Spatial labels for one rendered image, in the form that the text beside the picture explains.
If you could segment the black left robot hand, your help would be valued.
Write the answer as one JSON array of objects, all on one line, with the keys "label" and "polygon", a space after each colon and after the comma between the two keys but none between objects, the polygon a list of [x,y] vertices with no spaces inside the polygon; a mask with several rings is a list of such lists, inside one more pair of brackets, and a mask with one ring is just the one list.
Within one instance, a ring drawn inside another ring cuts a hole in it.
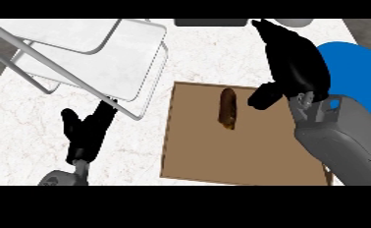
[{"label": "black left robot hand", "polygon": [[72,109],[60,111],[63,134],[69,140],[64,158],[67,164],[73,164],[75,160],[86,163],[94,161],[116,113],[117,109],[104,101],[100,101],[94,113],[83,120]]}]

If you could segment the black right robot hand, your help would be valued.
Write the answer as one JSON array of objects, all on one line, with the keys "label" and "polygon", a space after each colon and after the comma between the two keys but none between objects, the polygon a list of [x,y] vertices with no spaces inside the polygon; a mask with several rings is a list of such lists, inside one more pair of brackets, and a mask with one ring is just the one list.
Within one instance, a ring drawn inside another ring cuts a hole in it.
[{"label": "black right robot hand", "polygon": [[264,110],[281,99],[310,92],[312,102],[328,97],[329,73],[315,44],[294,31],[264,19],[253,21],[264,43],[264,55],[273,82],[262,84],[247,99],[247,105]]}]

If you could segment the blue plate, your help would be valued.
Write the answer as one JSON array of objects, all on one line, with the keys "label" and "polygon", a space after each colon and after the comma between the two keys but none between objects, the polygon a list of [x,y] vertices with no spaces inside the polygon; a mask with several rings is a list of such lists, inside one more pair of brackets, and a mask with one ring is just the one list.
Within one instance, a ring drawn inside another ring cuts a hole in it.
[{"label": "blue plate", "polygon": [[329,72],[329,94],[351,97],[371,113],[371,49],[332,41],[317,46]]}]

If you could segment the brown sweet potato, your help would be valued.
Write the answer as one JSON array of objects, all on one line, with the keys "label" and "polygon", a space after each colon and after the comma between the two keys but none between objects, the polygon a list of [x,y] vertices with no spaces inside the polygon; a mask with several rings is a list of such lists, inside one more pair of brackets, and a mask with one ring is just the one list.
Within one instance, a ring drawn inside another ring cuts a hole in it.
[{"label": "brown sweet potato", "polygon": [[229,130],[234,129],[235,123],[235,93],[231,88],[225,88],[220,93],[219,103],[219,123]]}]

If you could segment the brown wooden tray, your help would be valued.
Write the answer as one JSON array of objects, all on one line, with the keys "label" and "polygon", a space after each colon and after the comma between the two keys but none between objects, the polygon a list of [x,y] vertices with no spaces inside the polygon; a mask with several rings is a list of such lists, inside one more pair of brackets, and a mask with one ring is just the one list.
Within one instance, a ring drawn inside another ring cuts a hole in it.
[{"label": "brown wooden tray", "polygon": [[322,163],[294,139],[288,102],[263,111],[245,105],[253,93],[237,86],[235,124],[217,121],[220,85],[173,84],[160,176],[232,185],[326,186]]}]

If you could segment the grey round object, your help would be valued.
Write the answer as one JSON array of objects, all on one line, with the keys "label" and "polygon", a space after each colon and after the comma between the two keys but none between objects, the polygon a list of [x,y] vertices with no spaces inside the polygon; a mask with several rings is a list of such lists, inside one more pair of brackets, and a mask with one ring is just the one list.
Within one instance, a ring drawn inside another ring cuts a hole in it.
[{"label": "grey round object", "polygon": [[290,28],[303,28],[312,23],[312,19],[276,19],[276,22]]}]

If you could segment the dark grey flat appliance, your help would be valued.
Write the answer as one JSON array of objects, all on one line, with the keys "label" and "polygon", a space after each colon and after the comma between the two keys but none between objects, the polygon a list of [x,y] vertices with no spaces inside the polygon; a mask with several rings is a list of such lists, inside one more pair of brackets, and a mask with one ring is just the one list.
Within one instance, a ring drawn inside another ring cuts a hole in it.
[{"label": "dark grey flat appliance", "polygon": [[248,19],[173,19],[178,27],[244,27]]}]

